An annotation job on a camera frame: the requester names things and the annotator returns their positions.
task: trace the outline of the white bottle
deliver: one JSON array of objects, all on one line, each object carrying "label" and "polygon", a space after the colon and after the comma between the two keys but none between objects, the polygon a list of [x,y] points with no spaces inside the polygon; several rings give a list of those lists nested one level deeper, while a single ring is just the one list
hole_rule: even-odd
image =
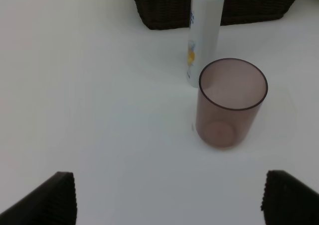
[{"label": "white bottle", "polygon": [[187,78],[199,87],[201,71],[214,59],[224,0],[192,0]]}]

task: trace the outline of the white table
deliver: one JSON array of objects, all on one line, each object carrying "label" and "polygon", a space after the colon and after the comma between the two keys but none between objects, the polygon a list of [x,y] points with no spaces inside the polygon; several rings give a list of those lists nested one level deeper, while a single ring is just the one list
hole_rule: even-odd
[{"label": "white table", "polygon": [[0,0],[0,211],[56,171],[78,225],[263,225],[271,169],[319,191],[319,0],[219,39],[270,89],[225,152],[192,131],[187,29],[148,30],[133,0]]}]

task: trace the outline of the cup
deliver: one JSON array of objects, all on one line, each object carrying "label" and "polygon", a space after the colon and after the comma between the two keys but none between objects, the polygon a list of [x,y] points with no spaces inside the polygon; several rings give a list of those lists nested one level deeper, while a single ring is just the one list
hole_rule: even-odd
[{"label": "cup", "polygon": [[200,74],[196,129],[207,144],[226,149],[245,139],[266,98],[268,83],[253,64],[225,58]]}]

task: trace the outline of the yellow logo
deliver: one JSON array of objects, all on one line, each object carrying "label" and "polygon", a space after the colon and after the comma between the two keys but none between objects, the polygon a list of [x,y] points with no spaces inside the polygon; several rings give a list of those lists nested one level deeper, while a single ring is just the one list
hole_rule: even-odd
[{"label": "yellow logo", "polygon": [[189,41],[188,42],[188,67],[190,67],[193,64],[193,61],[195,60],[195,42],[194,41]]}]

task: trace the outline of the woven basket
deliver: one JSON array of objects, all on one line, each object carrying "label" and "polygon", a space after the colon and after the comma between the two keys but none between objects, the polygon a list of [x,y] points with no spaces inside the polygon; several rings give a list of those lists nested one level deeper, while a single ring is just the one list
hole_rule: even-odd
[{"label": "woven basket", "polygon": [[[135,0],[149,29],[189,27],[191,0]],[[295,0],[225,0],[221,25],[279,19]]]}]

